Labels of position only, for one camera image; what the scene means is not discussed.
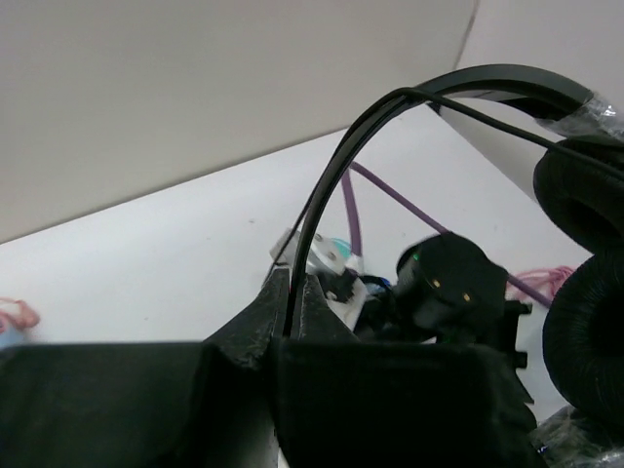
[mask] white plastic part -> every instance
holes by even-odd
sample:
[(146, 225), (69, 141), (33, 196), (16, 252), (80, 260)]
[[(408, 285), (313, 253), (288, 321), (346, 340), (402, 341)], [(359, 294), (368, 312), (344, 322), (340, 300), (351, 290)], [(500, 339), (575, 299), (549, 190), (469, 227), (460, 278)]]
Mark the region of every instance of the white plastic part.
[[(271, 249), (271, 257), (274, 260), (290, 233), (291, 230), (287, 229), (277, 244), (275, 244), (275, 246)], [(294, 233), (278, 263), (286, 263), (293, 266), (296, 246), (299, 242), (299, 235), (299, 231)], [(312, 242), (312, 246), (310, 247), (310, 253), (308, 255), (305, 271), (312, 275), (317, 274), (319, 271), (327, 271), (340, 275), (344, 271), (344, 267), (344, 257), (340, 254), (340, 250), (335, 245), (333, 240), (329, 237), (323, 237), (321, 234), (316, 234), (314, 241)]]
[(364, 274), (364, 259), (357, 255), (351, 255), (347, 258), (344, 265), (346, 268), (355, 271), (358, 275)]

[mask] black fabric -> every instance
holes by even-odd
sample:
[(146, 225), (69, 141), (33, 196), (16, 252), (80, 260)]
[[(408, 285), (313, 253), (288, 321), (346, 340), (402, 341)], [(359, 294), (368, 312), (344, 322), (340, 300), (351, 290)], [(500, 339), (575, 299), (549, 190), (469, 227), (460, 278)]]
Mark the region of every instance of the black fabric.
[(491, 349), (274, 344), (275, 425), (292, 468), (541, 466), (522, 385)]
[(144, 466), (184, 427), (201, 351), (201, 343), (4, 350), (0, 466)]
[(582, 264), (557, 293), (543, 329), (544, 362), (575, 407), (624, 427), (624, 248)]
[[(624, 171), (624, 148), (564, 140), (565, 147)], [(547, 151), (533, 173), (537, 201), (550, 219), (592, 253), (624, 245), (624, 181)]]

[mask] white table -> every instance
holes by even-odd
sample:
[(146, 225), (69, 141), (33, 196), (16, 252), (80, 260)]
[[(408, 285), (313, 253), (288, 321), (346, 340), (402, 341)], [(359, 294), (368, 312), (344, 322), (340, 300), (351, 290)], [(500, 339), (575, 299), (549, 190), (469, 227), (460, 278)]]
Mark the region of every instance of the white table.
[[(294, 222), (340, 136), (4, 244), (0, 295), (23, 298), (41, 313), (37, 341), (205, 338), (254, 299), (269, 249)], [(358, 161), (512, 272), (575, 266), (588, 256), (426, 107), (388, 125)], [(358, 175), (353, 179), (366, 267), (395, 279), (401, 251), (433, 231)], [(348, 238), (339, 190), (320, 232)], [(521, 374), (538, 418), (564, 403), (542, 362), (544, 315), (535, 307), (521, 319), (518, 342), (529, 352), (529, 368)]]

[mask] ear cushion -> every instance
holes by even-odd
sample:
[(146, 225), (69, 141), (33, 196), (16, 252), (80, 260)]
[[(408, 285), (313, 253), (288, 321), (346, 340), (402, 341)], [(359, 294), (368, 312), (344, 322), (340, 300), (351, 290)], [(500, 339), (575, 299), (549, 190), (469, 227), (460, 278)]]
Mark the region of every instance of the ear cushion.
[(599, 253), (567, 279), (546, 317), (542, 344), (564, 398), (624, 427), (624, 248)]
[[(624, 148), (567, 139), (565, 147), (624, 172)], [(533, 172), (537, 201), (550, 219), (592, 253), (624, 245), (624, 181), (547, 151)]]

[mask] wire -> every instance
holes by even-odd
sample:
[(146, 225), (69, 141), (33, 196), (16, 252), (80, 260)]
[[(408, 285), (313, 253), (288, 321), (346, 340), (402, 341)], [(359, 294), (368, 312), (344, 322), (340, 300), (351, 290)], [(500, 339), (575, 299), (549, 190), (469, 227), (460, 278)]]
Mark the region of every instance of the wire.
[[(387, 195), (389, 195), (390, 197), (392, 197), (402, 207), (406, 208), (408, 211), (410, 211), (413, 215), (415, 215), (417, 218), (422, 220), (429, 227), (432, 227), (433, 229), (435, 229), (436, 231), (438, 231), (440, 233), (448, 231), (442, 224), (440, 224), (438, 221), (436, 221), (433, 217), (431, 217), (429, 214), (425, 213), (423, 210), (421, 210), (419, 207), (417, 207), (414, 203), (412, 203), (410, 200), (408, 200), (406, 197), (404, 197), (399, 192), (397, 192), (394, 188), (392, 188), (390, 185), (388, 185), (388, 183), (386, 183), (383, 180), (381, 180), (377, 175), (373, 174), (371, 171), (369, 171), (365, 167), (361, 166), (360, 164), (358, 164), (358, 163), (356, 163), (354, 161), (353, 163), (351, 163), (351, 170), (353, 170), (353, 172), (358, 173), (360, 176), (362, 176), (362, 177), (366, 178), (367, 180), (369, 180), (370, 182), (372, 182), (382, 192), (384, 192)], [(523, 281), (521, 279), (516, 278), (516, 277), (514, 277), (514, 275), (510, 274), (509, 275), (509, 282), (510, 282), (510, 284), (516, 286), (518, 290), (522, 291), (526, 295), (529, 295), (530, 297), (535, 299), (537, 302), (539, 302), (543, 306), (545, 306), (545, 307), (550, 307), (551, 306), (551, 303), (552, 303), (551, 299), (546, 297), (544, 294), (542, 294), (537, 289), (532, 288), (530, 285), (528, 285), (526, 283), (523, 283)]]
[(355, 193), (351, 183), (349, 171), (344, 173), (342, 180), (342, 195), (349, 222), (349, 233), (351, 235), (351, 254), (362, 257), (362, 231), (360, 229), (360, 217), (358, 215), (358, 205), (355, 202)]
[[(12, 312), (7, 306), (16, 306), (18, 310)], [(6, 328), (3, 327), (3, 322), (8, 321), (10, 325), (22, 332), (24, 329), (32, 329), (40, 320), (39, 314), (24, 300), (0, 297), (0, 333), (2, 333), (1, 329)]]
[(406, 197), (401, 195), (394, 188), (392, 188), (386, 182), (381, 180), (377, 175), (373, 174), (364, 166), (361, 166), (360, 164), (353, 162), (351, 163), (351, 169), (353, 170), (353, 172), (358, 173), (360, 176), (368, 179), (374, 185), (379, 187), (379, 189), (381, 189), (382, 192), (390, 195), (390, 197), (392, 197), (395, 201), (397, 201), (402, 207), (405, 207), (409, 212), (411, 212), (413, 215), (415, 215), (416, 217), (424, 221), (430, 227), (434, 228), (436, 231), (438, 232), (448, 231), (442, 224), (436, 221), (433, 217), (431, 217), (429, 214), (421, 210), (414, 203), (412, 203)]
[(269, 266), (269, 270), (266, 272), (266, 276), (264, 277), (264, 281), (262, 281), (262, 284), (266, 283), (266, 281), (269, 279), (269, 277), (271, 276), (271, 273), (273, 272), (273, 268), (275, 268), (277, 266), (277, 264), (280, 261), (280, 258), (282, 257), (282, 255), (284, 254), (284, 251), (286, 250), (286, 247), (291, 243), (291, 241), (293, 240), (294, 237), (294, 233), (296, 232), (296, 230), (299, 228), (299, 224), (301, 224), (301, 222), (303, 221), (303, 219), (305, 218), (305, 214), (308, 211), (308, 208), (310, 207), (310, 203), (312, 202), (312, 195), (314, 195), (314, 192), (316, 190), (316, 188), (319, 186), (318, 182), (317, 184), (314, 186), (314, 190), (312, 190), (312, 193), (310, 194), (310, 196), (308, 197), (308, 199), (305, 201), (305, 204), (303, 205), (303, 208), (301, 209), (301, 211), (299, 212), (299, 214), (296, 217), (296, 221), (294, 222), (294, 224), (292, 225), (292, 229), (291, 232), (289, 233), (289, 235), (287, 236), (286, 240), (284, 241), (284, 244), (282, 245), (282, 247), (278, 250), (277, 255), (275, 255), (275, 258), (273, 259), (273, 261), (271, 262), (271, 266)]
[(397, 115), (400, 115), (409, 108), (420, 105), (426, 101), (438, 103), (441, 106), (472, 117), (473, 119), (500, 130), (501, 132), (515, 137), (520, 137), (547, 149), (565, 154), (570, 158), (583, 161), (588, 166), (600, 168), (600, 170), (604, 173), (624, 181), (624, 175), (608, 164), (595, 160), (585, 154), (579, 153), (578, 151), (562, 147), (561, 145), (541, 136), (534, 135), (512, 125), (500, 122), (462, 103), (419, 89), (402, 88), (395, 90), (369, 108), (365, 114), (363, 114), (367, 115), (367, 118), (363, 119), (360, 117), (358, 121), (356, 121), (359, 125), (354, 124), (347, 131), (347, 134), (335, 150), (328, 166), (319, 179), (315, 192), (312, 194), (312, 200), (308, 207), (308, 216), (306, 217), (303, 227), (301, 228), (301, 235), (292, 269), (291, 291), (289, 294), (285, 334), (290, 334), (293, 311), (296, 307), (298, 307), (301, 298), (303, 278), (305, 275), (305, 260), (308, 256), (308, 252), (314, 238), (314, 233), (318, 227), (321, 215), (329, 201), (330, 196), (332, 195), (333, 190), (338, 185), (341, 177), (344, 175), (349, 165), (353, 162), (353, 159), (357, 156), (359, 151), (369, 139), (371, 139), (389, 120)]

